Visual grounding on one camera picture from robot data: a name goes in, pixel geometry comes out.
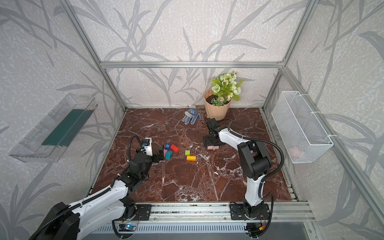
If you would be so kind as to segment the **pink block front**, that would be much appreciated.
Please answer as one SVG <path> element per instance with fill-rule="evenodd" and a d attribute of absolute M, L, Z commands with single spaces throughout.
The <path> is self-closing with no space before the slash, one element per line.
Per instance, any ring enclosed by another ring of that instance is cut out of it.
<path fill-rule="evenodd" d="M 218 150 L 219 148 L 219 146 L 207 146 L 208 150 Z"/>

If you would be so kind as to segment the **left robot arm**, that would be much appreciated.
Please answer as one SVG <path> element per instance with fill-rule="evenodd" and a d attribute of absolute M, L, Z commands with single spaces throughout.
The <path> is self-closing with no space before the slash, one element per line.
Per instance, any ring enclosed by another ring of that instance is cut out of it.
<path fill-rule="evenodd" d="M 60 202 L 53 206 L 30 238 L 81 240 L 106 222 L 134 218 L 136 203 L 129 195 L 149 178 L 152 164 L 162 160 L 162 150 L 152 155 L 137 151 L 127 168 L 109 186 L 69 205 Z"/>

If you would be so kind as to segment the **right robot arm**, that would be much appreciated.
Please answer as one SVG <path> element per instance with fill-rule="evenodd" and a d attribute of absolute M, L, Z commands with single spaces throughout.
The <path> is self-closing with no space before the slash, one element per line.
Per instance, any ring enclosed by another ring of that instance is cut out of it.
<path fill-rule="evenodd" d="M 244 203 L 231 206 L 234 216 L 232 220 L 256 220 L 261 217 L 272 219 L 273 202 L 265 203 L 265 199 L 273 197 L 273 193 L 263 196 L 266 179 L 278 173 L 284 165 L 285 157 L 282 149 L 276 144 L 259 138 L 250 138 L 233 131 L 230 126 L 221 126 L 220 121 L 210 119 L 206 122 L 209 135 L 204 137 L 206 147 L 223 146 L 225 144 L 236 149 L 240 156 L 243 173 L 247 176 L 247 191 Z M 273 162 L 267 150 L 266 144 L 273 146 L 281 156 L 279 166 L 270 172 Z"/>

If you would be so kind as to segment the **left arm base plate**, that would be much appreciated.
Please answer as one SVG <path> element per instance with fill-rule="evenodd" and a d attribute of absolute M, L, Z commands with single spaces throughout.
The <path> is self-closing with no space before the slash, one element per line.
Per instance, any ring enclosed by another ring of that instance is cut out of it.
<path fill-rule="evenodd" d="M 152 205 L 150 204 L 139 204 L 136 205 L 136 211 L 129 218 L 130 221 L 148 221 L 151 215 Z"/>

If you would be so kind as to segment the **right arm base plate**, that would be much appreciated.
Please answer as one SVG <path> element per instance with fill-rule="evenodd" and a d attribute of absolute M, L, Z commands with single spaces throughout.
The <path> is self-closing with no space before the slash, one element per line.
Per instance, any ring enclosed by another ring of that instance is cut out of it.
<path fill-rule="evenodd" d="M 238 204 L 230 202 L 230 214 L 231 220 L 269 220 L 270 219 L 270 208 L 262 201 L 257 206 L 250 206 L 244 202 Z"/>

